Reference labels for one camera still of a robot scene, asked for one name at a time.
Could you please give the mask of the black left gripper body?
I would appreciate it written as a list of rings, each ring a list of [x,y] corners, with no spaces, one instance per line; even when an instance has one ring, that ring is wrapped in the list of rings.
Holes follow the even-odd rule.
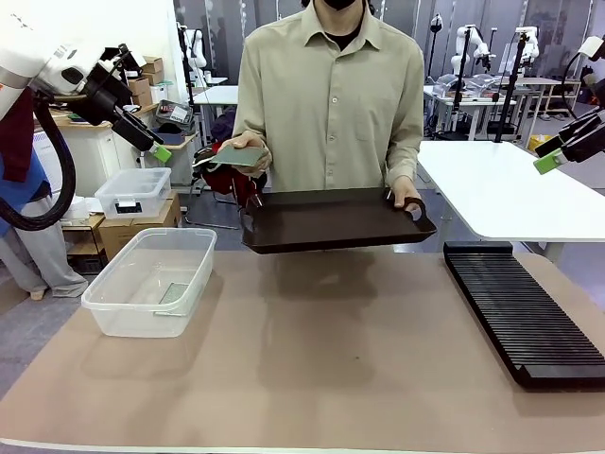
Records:
[[[99,60],[95,64],[80,92],[83,99],[70,104],[72,113],[94,126],[104,121],[115,122],[118,118],[116,109],[130,103],[130,88],[121,78],[130,50],[118,46],[116,51],[111,60]]]

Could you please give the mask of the person's right hand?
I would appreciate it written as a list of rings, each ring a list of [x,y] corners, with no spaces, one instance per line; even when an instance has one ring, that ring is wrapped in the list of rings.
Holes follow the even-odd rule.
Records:
[[[263,151],[263,154],[257,160],[257,162],[253,166],[234,166],[236,170],[240,173],[251,176],[258,177],[261,173],[265,173],[271,163],[272,163],[272,155],[269,151],[267,145],[265,144],[263,138],[256,134],[253,131],[244,131],[240,135],[235,138],[231,138],[225,141],[219,150],[223,150],[224,148],[260,148]]]

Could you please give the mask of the person's left hand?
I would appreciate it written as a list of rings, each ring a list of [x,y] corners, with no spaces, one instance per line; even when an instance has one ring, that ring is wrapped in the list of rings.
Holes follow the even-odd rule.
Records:
[[[403,208],[408,212],[413,212],[420,208],[418,203],[406,204],[407,199],[420,199],[421,195],[417,191],[414,182],[407,176],[398,177],[391,185],[391,191],[394,197],[394,206]]]

